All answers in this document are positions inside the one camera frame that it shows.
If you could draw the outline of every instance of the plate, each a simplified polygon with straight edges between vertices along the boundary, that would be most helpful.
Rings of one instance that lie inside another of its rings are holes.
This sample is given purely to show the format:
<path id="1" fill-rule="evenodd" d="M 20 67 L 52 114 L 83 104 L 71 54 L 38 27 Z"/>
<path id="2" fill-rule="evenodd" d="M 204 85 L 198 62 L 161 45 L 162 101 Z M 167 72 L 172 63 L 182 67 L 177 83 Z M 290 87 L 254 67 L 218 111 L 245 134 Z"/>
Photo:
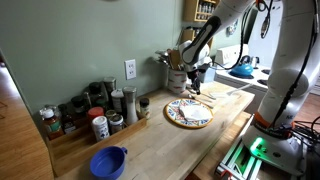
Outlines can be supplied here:
<path id="1" fill-rule="evenodd" d="M 184 99 L 184 98 L 171 101 L 169 104 L 166 105 L 165 112 L 166 112 L 166 115 L 168 116 L 168 118 L 170 120 L 172 120 L 174 123 L 176 123 L 180 126 L 188 127 L 188 128 L 202 128 L 202 127 L 207 126 L 213 120 L 213 118 L 204 119 L 204 120 L 200 120 L 200 121 L 187 121 L 187 120 L 185 120 L 184 117 L 180 114 L 179 107 L 191 106 L 191 105 L 202 106 L 203 108 L 208 110 L 213 116 L 212 111 L 205 104 L 202 104 L 201 102 L 194 100 L 194 99 Z"/>

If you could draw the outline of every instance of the kettle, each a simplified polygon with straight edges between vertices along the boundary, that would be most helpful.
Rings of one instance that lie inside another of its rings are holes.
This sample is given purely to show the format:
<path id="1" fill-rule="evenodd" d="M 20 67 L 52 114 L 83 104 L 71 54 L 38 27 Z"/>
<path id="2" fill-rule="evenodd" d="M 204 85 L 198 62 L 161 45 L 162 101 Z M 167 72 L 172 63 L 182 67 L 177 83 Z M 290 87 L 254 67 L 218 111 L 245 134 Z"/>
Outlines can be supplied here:
<path id="1" fill-rule="evenodd" d="M 250 64 L 251 57 L 243 56 L 239 64 L 231 70 L 231 74 L 238 76 L 250 76 L 253 72 L 253 67 Z"/>
<path id="2" fill-rule="evenodd" d="M 251 61 L 250 61 L 250 64 L 251 66 L 253 67 L 253 69 L 259 69 L 257 67 L 257 65 L 260 63 L 260 59 L 259 57 L 251 57 Z"/>

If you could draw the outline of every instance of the green light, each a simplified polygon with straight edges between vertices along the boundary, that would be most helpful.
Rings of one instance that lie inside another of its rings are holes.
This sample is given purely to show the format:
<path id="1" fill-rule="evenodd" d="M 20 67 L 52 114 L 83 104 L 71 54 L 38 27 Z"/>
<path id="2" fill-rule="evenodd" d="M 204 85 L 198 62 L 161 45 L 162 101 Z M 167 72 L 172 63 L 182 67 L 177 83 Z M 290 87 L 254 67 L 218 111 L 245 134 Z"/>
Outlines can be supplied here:
<path id="1" fill-rule="evenodd" d="M 252 144 L 252 146 L 250 147 L 251 151 L 255 151 L 257 146 L 262 142 L 262 138 L 258 137 Z"/>

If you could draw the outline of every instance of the utensil holder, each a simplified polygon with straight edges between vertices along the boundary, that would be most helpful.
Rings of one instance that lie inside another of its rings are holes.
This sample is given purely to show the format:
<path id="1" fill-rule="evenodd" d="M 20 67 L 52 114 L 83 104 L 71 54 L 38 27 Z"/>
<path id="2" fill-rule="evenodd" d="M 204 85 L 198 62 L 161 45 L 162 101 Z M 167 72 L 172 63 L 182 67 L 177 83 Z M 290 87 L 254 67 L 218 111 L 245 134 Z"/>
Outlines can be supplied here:
<path id="1" fill-rule="evenodd" d="M 168 89 L 176 94 L 183 93 L 186 90 L 187 73 L 169 69 L 168 72 Z"/>

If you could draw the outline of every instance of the butcher block counter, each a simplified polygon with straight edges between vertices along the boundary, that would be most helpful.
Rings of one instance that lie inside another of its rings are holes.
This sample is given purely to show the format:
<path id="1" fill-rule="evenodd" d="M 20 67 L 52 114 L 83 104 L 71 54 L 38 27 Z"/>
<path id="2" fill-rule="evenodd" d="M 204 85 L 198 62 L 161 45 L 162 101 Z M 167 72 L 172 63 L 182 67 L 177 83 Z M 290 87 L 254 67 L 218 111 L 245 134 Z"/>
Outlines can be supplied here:
<path id="1" fill-rule="evenodd" d="M 204 94 L 233 89 L 218 82 L 201 85 Z M 146 127 L 115 144 L 128 149 L 120 179 L 184 179 L 254 97 L 251 93 L 238 91 L 227 98 L 212 100 L 208 104 L 214 106 L 213 121 L 203 128 L 188 129 L 169 120 L 165 106 L 175 99 L 187 98 L 189 93 L 173 94 L 161 89 L 142 96 L 150 99 L 151 118 Z M 196 98 L 209 100 L 203 95 Z M 56 179 L 92 179 L 89 162 L 90 159 Z"/>

